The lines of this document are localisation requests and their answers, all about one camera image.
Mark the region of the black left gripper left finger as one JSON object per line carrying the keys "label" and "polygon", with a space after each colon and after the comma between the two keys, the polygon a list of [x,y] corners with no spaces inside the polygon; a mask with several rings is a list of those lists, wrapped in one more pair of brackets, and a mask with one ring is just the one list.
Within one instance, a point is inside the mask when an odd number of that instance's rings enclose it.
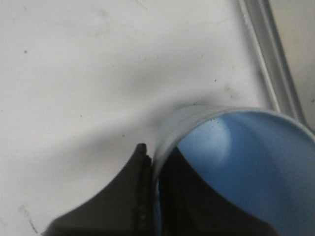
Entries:
{"label": "black left gripper left finger", "polygon": [[144,143],[99,193],[58,217],[46,236],[151,236],[152,166]]}

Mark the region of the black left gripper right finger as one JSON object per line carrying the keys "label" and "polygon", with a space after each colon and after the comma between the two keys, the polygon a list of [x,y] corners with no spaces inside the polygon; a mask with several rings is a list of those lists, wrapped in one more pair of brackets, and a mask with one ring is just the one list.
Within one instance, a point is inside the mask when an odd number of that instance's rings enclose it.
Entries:
{"label": "black left gripper right finger", "polygon": [[266,222],[225,199],[192,168],[178,148],[158,177],[163,236],[275,236]]}

